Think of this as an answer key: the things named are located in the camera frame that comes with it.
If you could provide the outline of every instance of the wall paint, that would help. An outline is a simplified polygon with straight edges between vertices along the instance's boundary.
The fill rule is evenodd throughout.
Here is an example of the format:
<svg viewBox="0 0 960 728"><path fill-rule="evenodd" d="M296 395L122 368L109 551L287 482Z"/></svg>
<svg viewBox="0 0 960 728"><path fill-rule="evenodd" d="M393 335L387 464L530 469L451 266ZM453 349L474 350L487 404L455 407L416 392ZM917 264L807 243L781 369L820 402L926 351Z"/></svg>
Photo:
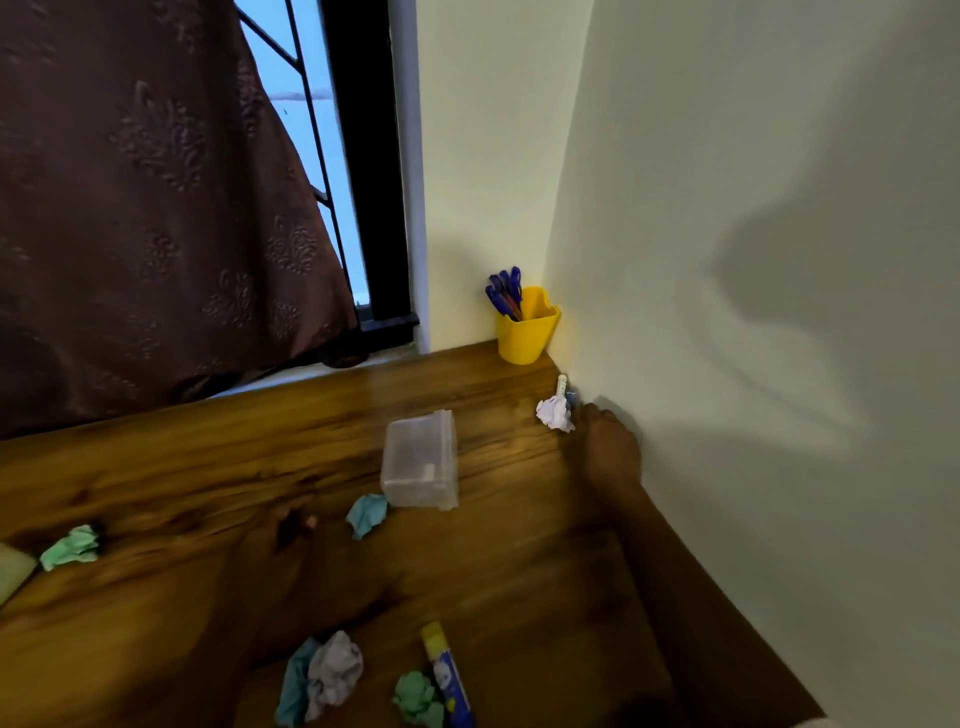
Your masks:
<svg viewBox="0 0 960 728"><path fill-rule="evenodd" d="M960 715L960 6L597 0L550 352L845 728Z"/></svg>
<svg viewBox="0 0 960 728"><path fill-rule="evenodd" d="M540 282L592 0L418 0L430 346L495 336L485 279Z"/></svg>

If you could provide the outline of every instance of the white crumpled paper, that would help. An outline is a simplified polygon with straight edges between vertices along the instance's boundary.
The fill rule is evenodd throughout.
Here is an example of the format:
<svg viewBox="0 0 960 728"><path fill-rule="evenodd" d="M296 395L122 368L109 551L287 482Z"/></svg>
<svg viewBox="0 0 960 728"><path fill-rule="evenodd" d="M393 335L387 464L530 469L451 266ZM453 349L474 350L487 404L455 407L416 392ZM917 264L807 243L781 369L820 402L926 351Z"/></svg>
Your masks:
<svg viewBox="0 0 960 728"><path fill-rule="evenodd" d="M363 673L363 655L343 630L314 654L307 669L307 722L316 720L327 705L341 705L353 693Z"/></svg>
<svg viewBox="0 0 960 728"><path fill-rule="evenodd" d="M575 427L570 421L570 406L566 402L566 375L557 377L557 394L549 400L541 400L537 405L537 417L550 429L572 432Z"/></svg>

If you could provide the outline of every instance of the brown curtain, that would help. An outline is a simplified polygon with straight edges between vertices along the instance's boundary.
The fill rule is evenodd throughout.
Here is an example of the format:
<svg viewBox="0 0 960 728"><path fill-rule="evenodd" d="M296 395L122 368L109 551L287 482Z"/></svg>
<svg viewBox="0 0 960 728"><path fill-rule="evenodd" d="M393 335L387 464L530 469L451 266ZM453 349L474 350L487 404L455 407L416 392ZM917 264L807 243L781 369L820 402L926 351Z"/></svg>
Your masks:
<svg viewBox="0 0 960 728"><path fill-rule="evenodd" d="M356 326L229 0L0 8L0 436L138 412Z"/></svg>

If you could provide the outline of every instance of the window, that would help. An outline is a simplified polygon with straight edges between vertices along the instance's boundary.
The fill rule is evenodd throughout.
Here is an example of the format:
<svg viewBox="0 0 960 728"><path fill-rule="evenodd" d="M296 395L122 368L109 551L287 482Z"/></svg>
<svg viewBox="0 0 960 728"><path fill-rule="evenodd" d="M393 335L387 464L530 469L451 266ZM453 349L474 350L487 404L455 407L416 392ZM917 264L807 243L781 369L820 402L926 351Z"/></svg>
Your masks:
<svg viewBox="0 0 960 728"><path fill-rule="evenodd" d="M413 340L386 0L235 0L300 155L366 346Z"/></svg>

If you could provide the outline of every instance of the small tube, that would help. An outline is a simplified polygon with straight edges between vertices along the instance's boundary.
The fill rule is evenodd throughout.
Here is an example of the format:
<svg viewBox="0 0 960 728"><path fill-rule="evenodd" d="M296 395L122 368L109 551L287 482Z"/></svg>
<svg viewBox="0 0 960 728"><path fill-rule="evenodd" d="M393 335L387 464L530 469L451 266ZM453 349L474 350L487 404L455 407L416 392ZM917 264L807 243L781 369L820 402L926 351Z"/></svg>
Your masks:
<svg viewBox="0 0 960 728"><path fill-rule="evenodd" d="M460 673L450 654L444 629L438 621L430 622L420 630L420 638L426 648L426 656L433 663L437 685L444 694L446 711L450 714L450 728L475 728L467 693L460 682Z"/></svg>

